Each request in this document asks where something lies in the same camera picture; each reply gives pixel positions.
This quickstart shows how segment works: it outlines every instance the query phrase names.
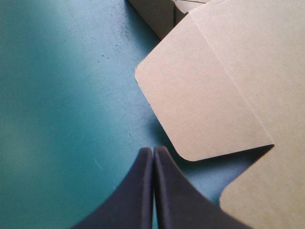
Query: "cardboard flap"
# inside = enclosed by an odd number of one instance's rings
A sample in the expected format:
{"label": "cardboard flap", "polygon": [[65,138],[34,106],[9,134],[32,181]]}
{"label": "cardboard flap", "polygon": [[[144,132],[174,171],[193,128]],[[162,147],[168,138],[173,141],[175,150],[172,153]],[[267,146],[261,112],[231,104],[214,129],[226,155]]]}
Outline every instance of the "cardboard flap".
{"label": "cardboard flap", "polygon": [[305,1],[215,0],[189,13],[275,147],[223,192],[256,229],[305,225]]}
{"label": "cardboard flap", "polygon": [[189,15],[140,63],[135,76],[187,160],[273,143]]}

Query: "cardboard box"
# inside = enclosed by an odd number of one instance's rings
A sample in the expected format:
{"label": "cardboard box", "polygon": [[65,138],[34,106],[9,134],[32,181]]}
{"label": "cardboard box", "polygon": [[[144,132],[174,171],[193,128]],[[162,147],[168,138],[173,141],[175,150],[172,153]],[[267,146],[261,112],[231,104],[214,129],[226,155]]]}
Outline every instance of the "cardboard box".
{"label": "cardboard box", "polygon": [[221,207],[255,229],[305,228],[305,1],[214,0],[136,69],[177,152],[200,160],[274,147]]}
{"label": "cardboard box", "polygon": [[209,1],[211,0],[129,0],[160,39],[189,11]]}

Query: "teal surface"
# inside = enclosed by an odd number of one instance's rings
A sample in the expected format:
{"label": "teal surface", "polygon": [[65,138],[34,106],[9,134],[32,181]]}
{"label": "teal surface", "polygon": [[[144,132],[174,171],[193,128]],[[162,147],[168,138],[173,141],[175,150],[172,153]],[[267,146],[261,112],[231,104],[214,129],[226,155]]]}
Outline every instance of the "teal surface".
{"label": "teal surface", "polygon": [[[1,229],[68,228],[115,190],[140,147],[173,151],[134,79],[158,42],[124,0],[0,1]],[[173,156],[216,204],[255,160]]]}

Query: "floor scratch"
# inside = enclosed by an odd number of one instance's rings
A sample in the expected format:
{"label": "floor scratch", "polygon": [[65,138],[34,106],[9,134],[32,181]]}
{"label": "floor scratch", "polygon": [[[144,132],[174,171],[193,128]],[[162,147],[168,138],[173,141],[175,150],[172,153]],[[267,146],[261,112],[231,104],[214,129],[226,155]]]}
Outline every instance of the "floor scratch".
{"label": "floor scratch", "polygon": [[97,162],[97,160],[95,158],[93,158],[94,163],[96,164],[96,166],[103,171],[103,168],[101,167],[101,165]]}

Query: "teal floor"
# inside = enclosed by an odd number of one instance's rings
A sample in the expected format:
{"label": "teal floor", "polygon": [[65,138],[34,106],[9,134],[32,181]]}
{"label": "teal floor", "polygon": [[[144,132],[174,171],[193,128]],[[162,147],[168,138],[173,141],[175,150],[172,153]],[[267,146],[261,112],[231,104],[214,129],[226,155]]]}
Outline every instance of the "teal floor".
{"label": "teal floor", "polygon": [[115,190],[143,146],[167,145],[215,204],[256,160],[176,155],[134,79],[158,42],[124,0],[1,1],[1,229],[72,226]]}

